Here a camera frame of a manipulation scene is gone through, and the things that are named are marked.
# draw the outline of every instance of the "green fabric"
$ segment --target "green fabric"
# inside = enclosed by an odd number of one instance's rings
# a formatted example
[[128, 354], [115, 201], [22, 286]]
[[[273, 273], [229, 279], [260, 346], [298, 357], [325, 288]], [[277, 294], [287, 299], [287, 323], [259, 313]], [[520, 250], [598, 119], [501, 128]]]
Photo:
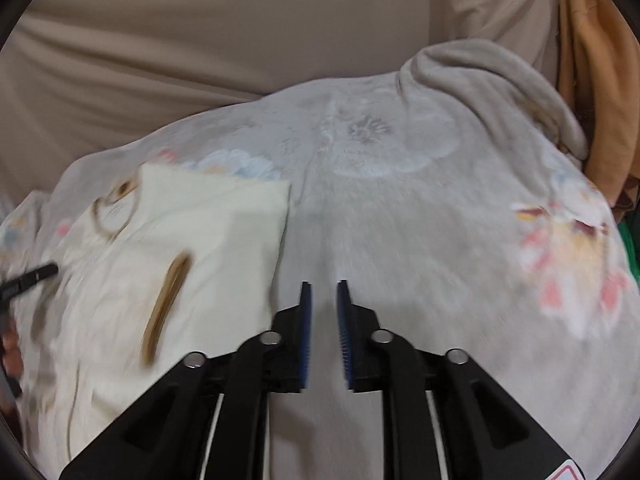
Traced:
[[629, 231], [629, 227], [625, 221], [622, 221], [618, 224], [618, 229], [620, 230], [622, 241], [625, 243], [626, 256], [629, 259], [629, 267], [631, 268], [631, 273], [636, 279], [636, 282], [638, 282], [640, 281], [640, 267], [638, 266], [638, 261], [636, 260], [636, 248], [634, 247], [634, 240], [631, 237], [631, 232]]

